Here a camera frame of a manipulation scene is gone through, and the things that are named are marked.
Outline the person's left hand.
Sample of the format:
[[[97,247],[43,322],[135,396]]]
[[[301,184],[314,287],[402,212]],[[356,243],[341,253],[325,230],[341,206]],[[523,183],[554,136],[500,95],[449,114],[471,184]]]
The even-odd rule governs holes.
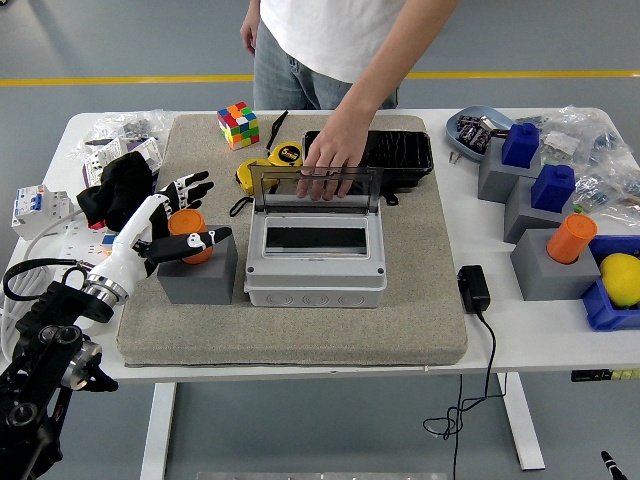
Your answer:
[[[340,105],[329,116],[309,147],[303,166],[309,173],[323,174],[357,167],[364,153],[369,127],[377,108]]]

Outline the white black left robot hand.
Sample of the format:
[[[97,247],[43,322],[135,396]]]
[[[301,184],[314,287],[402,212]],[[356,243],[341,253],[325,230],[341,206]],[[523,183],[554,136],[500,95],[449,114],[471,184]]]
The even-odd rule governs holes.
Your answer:
[[[111,255],[87,274],[82,290],[106,303],[122,304],[160,263],[202,253],[228,238],[229,227],[207,231],[195,227],[179,235],[169,232],[169,220],[180,211],[199,207],[213,188],[208,175],[202,171],[181,177],[148,196],[116,236]]]

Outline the person's right hand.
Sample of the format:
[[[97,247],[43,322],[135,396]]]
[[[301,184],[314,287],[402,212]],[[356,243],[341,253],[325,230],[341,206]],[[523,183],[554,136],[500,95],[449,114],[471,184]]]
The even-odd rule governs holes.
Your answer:
[[[248,9],[240,28],[240,35],[244,49],[251,55],[256,53],[260,13],[256,9]]]

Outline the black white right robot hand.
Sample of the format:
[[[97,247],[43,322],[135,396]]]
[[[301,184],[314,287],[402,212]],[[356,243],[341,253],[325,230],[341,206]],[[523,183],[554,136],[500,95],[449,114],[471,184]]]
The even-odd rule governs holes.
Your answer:
[[[627,480],[624,472],[607,451],[601,452],[601,458],[612,480]]]

